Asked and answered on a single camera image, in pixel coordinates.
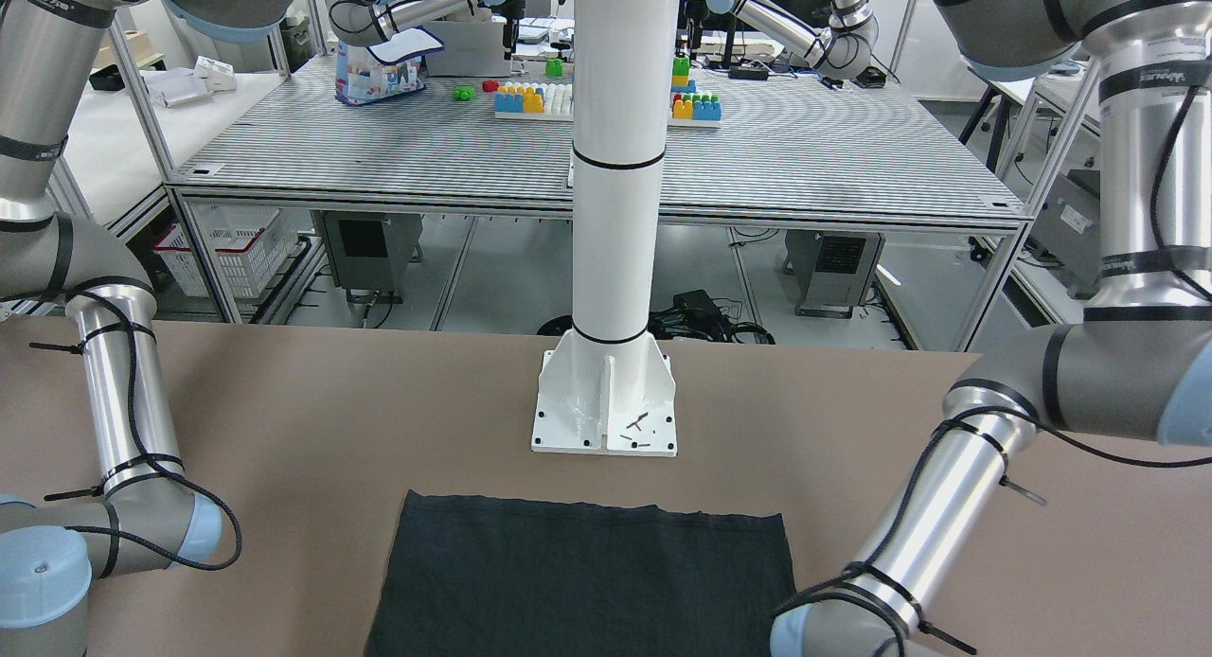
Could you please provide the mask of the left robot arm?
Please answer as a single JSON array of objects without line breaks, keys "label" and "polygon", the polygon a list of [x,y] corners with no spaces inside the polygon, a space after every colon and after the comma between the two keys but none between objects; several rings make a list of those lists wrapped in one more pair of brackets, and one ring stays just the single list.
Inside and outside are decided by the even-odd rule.
[{"label": "left robot arm", "polygon": [[1210,444],[1210,0],[934,0],[988,79],[1085,50],[1102,121],[1100,278],[954,382],[865,545],[774,610],[774,656],[924,656],[925,610],[1013,455],[1048,433]]}]

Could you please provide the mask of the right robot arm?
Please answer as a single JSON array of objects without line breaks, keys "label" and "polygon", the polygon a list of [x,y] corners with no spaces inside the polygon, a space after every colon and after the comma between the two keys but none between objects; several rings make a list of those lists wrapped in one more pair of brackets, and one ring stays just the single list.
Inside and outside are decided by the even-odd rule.
[{"label": "right robot arm", "polygon": [[[2,299],[58,303],[78,325],[102,468],[48,507],[2,497],[2,653],[82,656],[96,579],[216,570],[238,516],[187,480],[152,282],[125,242],[47,195],[95,57],[119,8],[145,0],[2,0]],[[274,32],[295,0],[166,0],[215,36]]]}]

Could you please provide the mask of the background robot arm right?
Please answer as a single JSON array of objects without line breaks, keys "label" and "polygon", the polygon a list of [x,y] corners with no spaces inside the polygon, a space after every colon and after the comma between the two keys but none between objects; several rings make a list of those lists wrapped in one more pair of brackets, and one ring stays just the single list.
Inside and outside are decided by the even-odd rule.
[{"label": "background robot arm right", "polygon": [[854,80],[873,64],[879,24],[869,0],[829,0],[827,25],[810,25],[774,0],[691,0],[714,15],[732,15],[782,44],[784,52],[812,72],[835,80]]}]

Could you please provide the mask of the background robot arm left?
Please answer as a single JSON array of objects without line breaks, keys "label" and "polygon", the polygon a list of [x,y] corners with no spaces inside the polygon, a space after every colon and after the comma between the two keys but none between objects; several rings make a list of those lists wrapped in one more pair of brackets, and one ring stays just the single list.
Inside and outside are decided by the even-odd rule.
[{"label": "background robot arm left", "polygon": [[372,47],[399,32],[440,19],[461,8],[492,8],[507,0],[325,0],[330,27],[350,47]]}]

